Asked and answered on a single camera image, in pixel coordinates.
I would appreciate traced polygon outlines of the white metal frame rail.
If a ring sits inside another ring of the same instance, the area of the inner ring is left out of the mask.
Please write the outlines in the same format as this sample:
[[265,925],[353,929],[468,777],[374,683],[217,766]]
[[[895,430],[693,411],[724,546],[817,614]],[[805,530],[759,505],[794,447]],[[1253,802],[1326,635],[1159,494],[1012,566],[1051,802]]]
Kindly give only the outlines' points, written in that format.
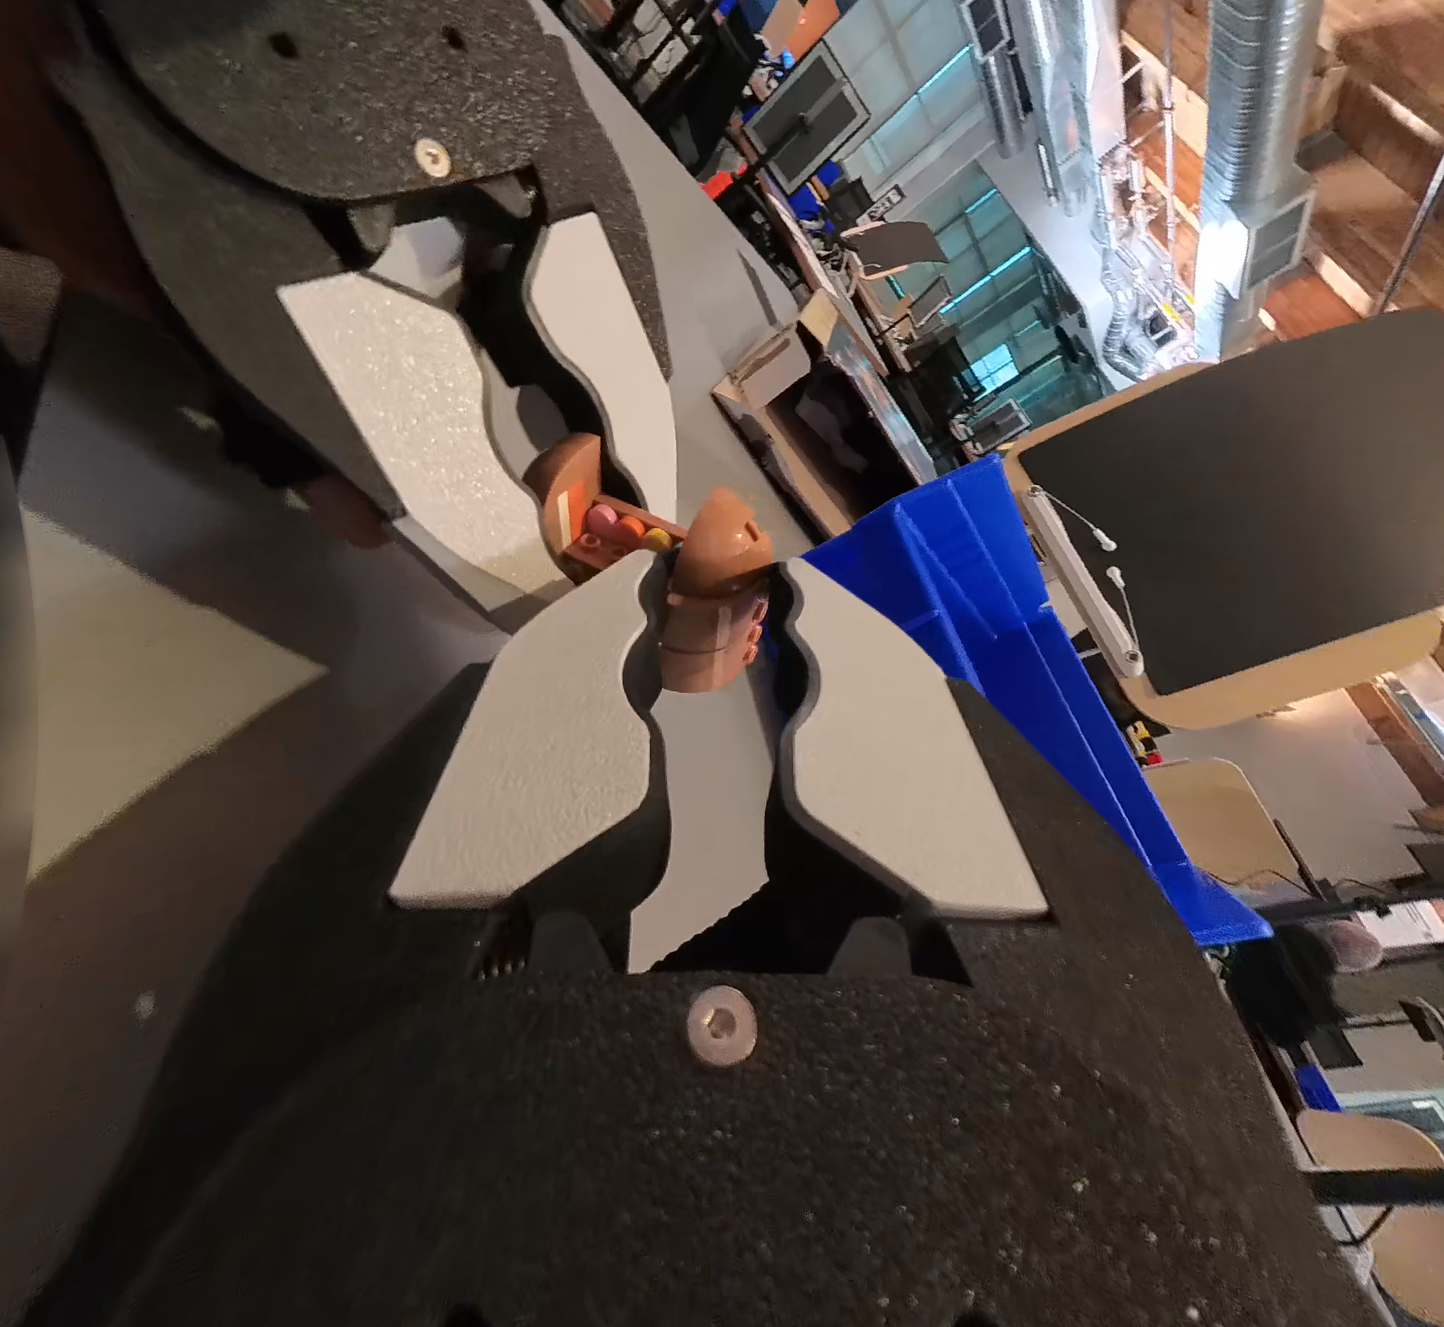
[[[1118,556],[1118,542],[1085,520],[1071,505],[1057,502],[1045,487],[1030,487],[1022,494],[1022,512],[1040,537],[1045,557],[1057,566],[1065,591],[1088,624],[1092,642],[1102,651],[1105,662],[1120,679],[1136,679],[1148,672],[1142,648],[1133,624],[1133,605],[1125,579]],[[1070,525],[1083,525],[1092,537],[1092,551],[1102,556],[1102,582],[1092,574],[1092,556],[1079,551],[1070,535]]]

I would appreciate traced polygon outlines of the black wood-edged divider panel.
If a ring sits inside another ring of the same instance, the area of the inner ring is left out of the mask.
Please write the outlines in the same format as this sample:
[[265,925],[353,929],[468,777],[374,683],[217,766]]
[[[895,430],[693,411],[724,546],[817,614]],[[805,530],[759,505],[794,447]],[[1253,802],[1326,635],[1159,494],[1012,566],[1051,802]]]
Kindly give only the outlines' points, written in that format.
[[1444,315],[1136,384],[1004,458],[1118,542],[1150,721],[1204,731],[1425,662],[1444,603]]

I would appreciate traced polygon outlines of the blue plastic bin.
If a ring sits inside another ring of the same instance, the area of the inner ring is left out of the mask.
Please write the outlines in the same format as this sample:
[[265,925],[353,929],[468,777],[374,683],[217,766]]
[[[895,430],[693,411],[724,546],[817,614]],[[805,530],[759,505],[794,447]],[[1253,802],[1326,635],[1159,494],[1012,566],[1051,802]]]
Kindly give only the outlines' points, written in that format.
[[1271,938],[1189,861],[1049,603],[1003,458],[894,496],[805,563],[977,686],[1148,863],[1202,949]]

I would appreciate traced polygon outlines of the silver ventilation duct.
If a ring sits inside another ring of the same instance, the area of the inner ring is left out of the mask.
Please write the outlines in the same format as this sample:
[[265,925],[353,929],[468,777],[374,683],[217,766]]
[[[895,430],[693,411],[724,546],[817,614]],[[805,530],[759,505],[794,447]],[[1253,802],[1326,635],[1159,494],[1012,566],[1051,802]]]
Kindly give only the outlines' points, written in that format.
[[1212,0],[1193,343],[1247,348],[1271,281],[1300,265],[1316,187],[1296,162],[1326,0]]

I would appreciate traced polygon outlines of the cardboard box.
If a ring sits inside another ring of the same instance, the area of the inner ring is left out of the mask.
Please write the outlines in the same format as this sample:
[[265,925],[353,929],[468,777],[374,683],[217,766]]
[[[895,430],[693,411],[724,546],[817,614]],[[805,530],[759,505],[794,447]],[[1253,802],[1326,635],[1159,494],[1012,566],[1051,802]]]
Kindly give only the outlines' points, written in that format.
[[714,384],[714,403],[817,542],[941,476],[832,290],[759,337]]

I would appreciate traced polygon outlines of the black framed grey screen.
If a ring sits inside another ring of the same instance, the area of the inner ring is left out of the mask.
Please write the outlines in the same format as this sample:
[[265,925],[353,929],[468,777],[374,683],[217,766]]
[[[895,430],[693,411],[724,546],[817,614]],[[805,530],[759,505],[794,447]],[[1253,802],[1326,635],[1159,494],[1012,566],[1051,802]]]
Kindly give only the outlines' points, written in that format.
[[835,158],[872,113],[839,64],[839,53],[820,42],[768,97],[743,120],[743,142],[753,168],[786,192],[797,192],[821,162]]

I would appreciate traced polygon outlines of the brown brick-built toy animal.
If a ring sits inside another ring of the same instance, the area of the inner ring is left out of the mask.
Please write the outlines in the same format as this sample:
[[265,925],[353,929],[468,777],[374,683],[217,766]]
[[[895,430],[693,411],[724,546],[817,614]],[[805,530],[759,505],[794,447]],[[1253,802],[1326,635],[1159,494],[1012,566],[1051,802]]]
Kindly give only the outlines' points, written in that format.
[[693,525],[601,491],[601,436],[569,433],[526,470],[543,537],[576,582],[619,563],[664,563],[660,683],[675,695],[732,686],[759,656],[775,551],[748,502],[718,487]]

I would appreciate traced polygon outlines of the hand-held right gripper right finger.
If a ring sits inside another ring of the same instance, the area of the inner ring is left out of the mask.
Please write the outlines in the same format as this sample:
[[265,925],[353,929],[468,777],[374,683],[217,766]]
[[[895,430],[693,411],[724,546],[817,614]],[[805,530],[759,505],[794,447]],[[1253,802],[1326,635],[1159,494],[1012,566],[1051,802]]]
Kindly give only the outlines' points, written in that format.
[[779,758],[792,818],[936,916],[1043,921],[1049,899],[948,672],[813,563],[782,563],[779,582],[805,676]]

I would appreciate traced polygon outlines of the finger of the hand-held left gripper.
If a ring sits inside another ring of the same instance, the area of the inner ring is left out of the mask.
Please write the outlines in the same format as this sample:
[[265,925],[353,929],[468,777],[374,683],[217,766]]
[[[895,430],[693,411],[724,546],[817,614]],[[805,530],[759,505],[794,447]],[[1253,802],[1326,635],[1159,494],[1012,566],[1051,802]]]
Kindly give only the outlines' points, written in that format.
[[606,468],[654,516],[677,516],[669,384],[599,214],[543,226],[528,259],[528,320],[543,388],[572,433],[597,433]]
[[277,297],[396,494],[392,535],[496,632],[569,597],[543,505],[495,436],[502,378],[460,317],[368,271]]

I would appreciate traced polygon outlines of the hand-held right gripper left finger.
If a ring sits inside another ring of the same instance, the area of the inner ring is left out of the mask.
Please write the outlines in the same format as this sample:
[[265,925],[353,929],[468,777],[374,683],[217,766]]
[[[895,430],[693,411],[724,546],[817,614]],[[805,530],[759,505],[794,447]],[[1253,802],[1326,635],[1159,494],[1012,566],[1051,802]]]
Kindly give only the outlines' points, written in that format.
[[627,556],[545,605],[495,656],[389,885],[398,908],[496,908],[597,847],[638,835],[633,909],[669,858],[660,705],[668,563]]

